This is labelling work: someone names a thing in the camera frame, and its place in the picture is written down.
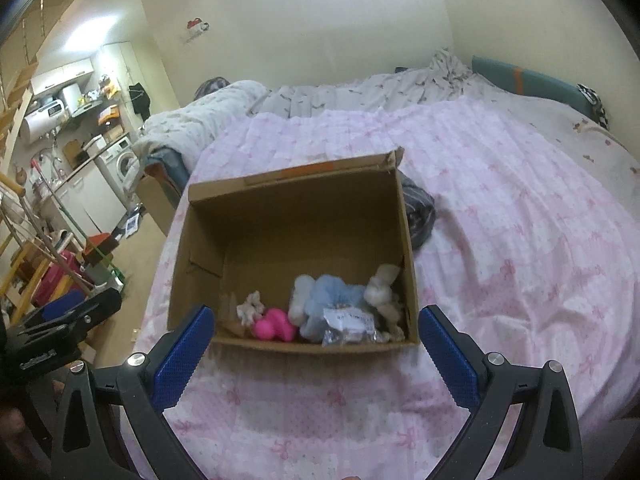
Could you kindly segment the white washing machine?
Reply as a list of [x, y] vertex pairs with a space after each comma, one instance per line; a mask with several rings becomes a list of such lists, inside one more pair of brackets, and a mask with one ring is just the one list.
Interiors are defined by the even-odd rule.
[[125, 206], [130, 204], [130, 197], [125, 188], [126, 174], [137, 160], [128, 134], [106, 146], [96, 158], [102, 176]]

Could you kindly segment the brown cardboard box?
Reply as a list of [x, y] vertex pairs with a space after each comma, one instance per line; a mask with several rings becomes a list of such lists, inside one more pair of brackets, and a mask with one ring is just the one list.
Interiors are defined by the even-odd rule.
[[[213, 341], [260, 351], [306, 354], [380, 352], [419, 341], [416, 274], [401, 191], [402, 148], [386, 154], [317, 162], [228, 180], [192, 183], [186, 191], [168, 308], [169, 328], [192, 309], [213, 312]], [[393, 291], [404, 306], [405, 338], [382, 344], [322, 347], [243, 337], [232, 299], [259, 292], [286, 309], [295, 279], [329, 274], [363, 285], [383, 263], [400, 272]]]

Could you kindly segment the large floor cardboard box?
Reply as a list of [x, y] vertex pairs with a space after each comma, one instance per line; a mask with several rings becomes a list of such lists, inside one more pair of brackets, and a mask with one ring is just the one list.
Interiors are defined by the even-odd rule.
[[147, 174], [142, 174], [136, 194], [156, 225], [167, 236], [174, 222], [178, 202], [171, 200], [163, 185]]

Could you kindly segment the cream floral scrunchie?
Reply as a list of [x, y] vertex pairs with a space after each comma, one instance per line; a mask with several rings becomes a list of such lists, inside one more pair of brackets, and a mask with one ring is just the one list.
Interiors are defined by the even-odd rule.
[[236, 315], [243, 327], [251, 328], [262, 319], [265, 310], [266, 308], [260, 299], [260, 292], [255, 290], [246, 297], [242, 304], [236, 306]]

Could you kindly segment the pink rubber duck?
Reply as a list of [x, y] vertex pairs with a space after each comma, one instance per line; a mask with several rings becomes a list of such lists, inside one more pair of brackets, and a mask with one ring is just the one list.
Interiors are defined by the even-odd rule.
[[290, 322], [288, 314], [281, 309], [265, 310], [252, 328], [255, 338], [262, 341], [280, 340], [291, 342], [297, 335], [298, 328]]

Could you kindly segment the teal orange headboard cushion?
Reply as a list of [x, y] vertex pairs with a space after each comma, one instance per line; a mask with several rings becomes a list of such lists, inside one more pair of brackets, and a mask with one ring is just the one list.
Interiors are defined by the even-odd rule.
[[608, 114], [600, 96], [584, 84], [568, 84], [534, 70], [482, 56], [473, 56], [471, 67], [474, 73], [502, 90], [566, 104], [599, 126], [608, 128]]

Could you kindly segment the white rumpled duvet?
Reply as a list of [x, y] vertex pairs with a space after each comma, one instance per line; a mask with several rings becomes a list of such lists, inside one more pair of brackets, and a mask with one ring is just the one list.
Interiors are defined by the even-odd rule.
[[145, 158], [169, 148], [177, 152], [190, 174], [206, 150], [228, 125], [245, 117], [269, 90], [257, 81], [241, 80], [218, 89], [190, 104], [152, 115], [132, 148]]

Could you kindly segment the blue fish plush toy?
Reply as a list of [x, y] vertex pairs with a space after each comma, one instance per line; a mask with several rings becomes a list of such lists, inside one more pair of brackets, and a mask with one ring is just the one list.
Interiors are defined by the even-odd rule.
[[365, 289], [363, 285], [346, 284], [338, 276], [330, 274], [323, 274], [320, 278], [299, 275], [294, 281], [288, 304], [288, 320], [298, 328], [303, 339], [318, 344], [329, 329], [324, 316], [326, 311], [340, 307], [366, 310]]

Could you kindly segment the beige pink scrunchie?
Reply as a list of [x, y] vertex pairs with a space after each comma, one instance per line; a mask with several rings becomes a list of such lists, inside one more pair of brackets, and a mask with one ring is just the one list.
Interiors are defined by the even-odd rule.
[[401, 307], [397, 302], [386, 302], [376, 307], [378, 314], [385, 318], [387, 331], [390, 334], [390, 340], [393, 342], [401, 342], [405, 340], [405, 333], [400, 327]]

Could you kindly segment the dark striped cloth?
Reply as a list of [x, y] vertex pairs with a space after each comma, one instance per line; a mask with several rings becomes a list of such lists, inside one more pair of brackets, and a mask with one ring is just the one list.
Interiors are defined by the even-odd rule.
[[400, 174], [400, 180], [411, 246], [413, 250], [418, 250], [431, 237], [436, 220], [435, 201], [405, 174]]

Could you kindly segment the pink patterned bed quilt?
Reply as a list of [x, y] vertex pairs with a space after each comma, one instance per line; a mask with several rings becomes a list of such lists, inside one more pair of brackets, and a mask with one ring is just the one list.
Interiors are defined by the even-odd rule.
[[[532, 127], [467, 98], [393, 113], [235, 122], [195, 182], [403, 148], [434, 197], [421, 304], [514, 363], [559, 361], [585, 475], [628, 442], [639, 395], [639, 225]], [[168, 422], [211, 479], [422, 479], [465, 421], [426, 351], [301, 356], [213, 346]]]

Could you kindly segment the clear plastic packet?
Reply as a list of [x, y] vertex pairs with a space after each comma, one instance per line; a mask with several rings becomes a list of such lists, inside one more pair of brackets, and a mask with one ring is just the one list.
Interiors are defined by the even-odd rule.
[[349, 344], [386, 344], [390, 336], [376, 327], [375, 316], [356, 307], [341, 307], [323, 311], [326, 331], [322, 346], [348, 346]]

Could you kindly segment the black hanging garment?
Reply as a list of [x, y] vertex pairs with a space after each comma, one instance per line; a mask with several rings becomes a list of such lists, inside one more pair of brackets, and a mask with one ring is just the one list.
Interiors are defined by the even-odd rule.
[[129, 97], [130, 103], [132, 105], [132, 109], [134, 110], [134, 114], [139, 115], [142, 119], [142, 122], [146, 122], [151, 116], [151, 99], [146, 92], [145, 88], [140, 84], [140, 82], [136, 82], [135, 84], [130, 84], [129, 89]]

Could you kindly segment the white sock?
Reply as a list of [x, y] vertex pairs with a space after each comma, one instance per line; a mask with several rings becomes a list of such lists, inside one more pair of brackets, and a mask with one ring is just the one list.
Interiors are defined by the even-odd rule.
[[364, 290], [364, 300], [375, 308], [381, 307], [383, 304], [390, 304], [394, 300], [392, 285], [399, 273], [399, 266], [388, 263], [381, 264]]

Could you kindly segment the green handled mop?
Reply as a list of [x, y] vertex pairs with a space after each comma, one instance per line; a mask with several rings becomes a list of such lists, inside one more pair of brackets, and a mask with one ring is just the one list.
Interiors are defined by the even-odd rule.
[[86, 268], [102, 264], [122, 280], [122, 272], [112, 263], [111, 253], [117, 246], [112, 233], [125, 217], [126, 208], [96, 163], [83, 162], [63, 180], [48, 179], [43, 163], [42, 158], [30, 162], [40, 217], [55, 231], [73, 235], [84, 251]]

